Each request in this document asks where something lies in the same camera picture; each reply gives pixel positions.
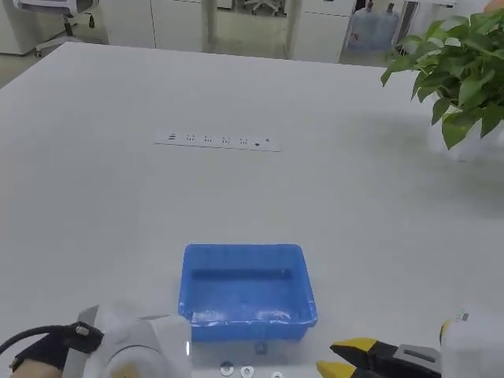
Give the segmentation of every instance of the blue plastic basket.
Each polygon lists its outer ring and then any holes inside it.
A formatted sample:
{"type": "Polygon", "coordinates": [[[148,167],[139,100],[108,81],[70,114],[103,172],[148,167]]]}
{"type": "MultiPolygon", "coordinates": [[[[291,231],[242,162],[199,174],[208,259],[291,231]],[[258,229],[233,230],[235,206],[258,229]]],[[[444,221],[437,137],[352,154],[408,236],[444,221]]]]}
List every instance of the blue plastic basket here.
{"type": "Polygon", "coordinates": [[[190,244],[179,315],[193,341],[301,339],[317,323],[301,248],[190,244]]]}

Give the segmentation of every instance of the white cabinet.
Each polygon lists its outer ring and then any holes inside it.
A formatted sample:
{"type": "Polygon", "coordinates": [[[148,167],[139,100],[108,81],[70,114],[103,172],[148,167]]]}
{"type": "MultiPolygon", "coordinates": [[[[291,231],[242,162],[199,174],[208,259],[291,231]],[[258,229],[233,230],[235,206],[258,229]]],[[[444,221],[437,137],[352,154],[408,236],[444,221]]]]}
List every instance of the white cabinet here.
{"type": "Polygon", "coordinates": [[[354,10],[350,0],[302,0],[302,12],[349,16],[354,10]]]}
{"type": "Polygon", "coordinates": [[[231,9],[233,7],[233,0],[217,0],[217,8],[231,9]]]}
{"type": "Polygon", "coordinates": [[[292,57],[296,61],[337,63],[345,42],[349,17],[301,12],[292,57]]]}
{"type": "Polygon", "coordinates": [[[150,0],[101,0],[109,44],[154,48],[150,0]]]}
{"type": "Polygon", "coordinates": [[[152,0],[156,48],[202,51],[202,4],[174,0],[152,0]]]}

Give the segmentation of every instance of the power strip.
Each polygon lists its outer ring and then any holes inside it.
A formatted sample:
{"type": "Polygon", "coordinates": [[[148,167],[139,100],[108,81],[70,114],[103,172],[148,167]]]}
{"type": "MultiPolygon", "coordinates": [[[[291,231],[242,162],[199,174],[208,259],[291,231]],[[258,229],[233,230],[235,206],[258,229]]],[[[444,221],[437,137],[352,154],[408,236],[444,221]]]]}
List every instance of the power strip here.
{"type": "Polygon", "coordinates": [[[154,143],[173,146],[228,148],[233,150],[281,151],[280,144],[271,138],[233,137],[226,135],[211,136],[170,132],[158,138],[154,143]]]}

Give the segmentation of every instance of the small metal ring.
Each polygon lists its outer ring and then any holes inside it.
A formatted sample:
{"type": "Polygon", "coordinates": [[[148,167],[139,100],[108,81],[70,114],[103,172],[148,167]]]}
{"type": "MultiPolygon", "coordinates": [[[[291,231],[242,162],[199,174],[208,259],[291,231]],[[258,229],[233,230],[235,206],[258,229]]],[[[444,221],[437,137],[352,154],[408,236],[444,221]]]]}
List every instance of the small metal ring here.
{"type": "Polygon", "coordinates": [[[220,374],[222,374],[222,376],[231,376],[234,371],[235,368],[231,362],[226,361],[220,364],[220,374]]]}
{"type": "Polygon", "coordinates": [[[250,365],[242,366],[239,373],[242,375],[242,378],[252,378],[254,376],[254,368],[250,365]]]}

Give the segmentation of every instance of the white table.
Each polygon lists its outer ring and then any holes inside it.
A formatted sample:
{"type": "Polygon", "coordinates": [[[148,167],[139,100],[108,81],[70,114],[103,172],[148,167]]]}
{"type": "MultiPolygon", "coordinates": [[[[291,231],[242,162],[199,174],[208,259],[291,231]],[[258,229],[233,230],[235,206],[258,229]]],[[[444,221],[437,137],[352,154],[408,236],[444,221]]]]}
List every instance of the white table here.
{"type": "Polygon", "coordinates": [[[502,163],[428,152],[413,77],[380,74],[84,44],[40,61],[0,91],[0,339],[117,297],[176,311],[191,242],[298,243],[319,313],[265,358],[195,346],[195,377],[226,359],[317,376],[334,340],[436,346],[459,306],[504,310],[502,163]],[[283,151],[154,145],[163,130],[283,151]]]}

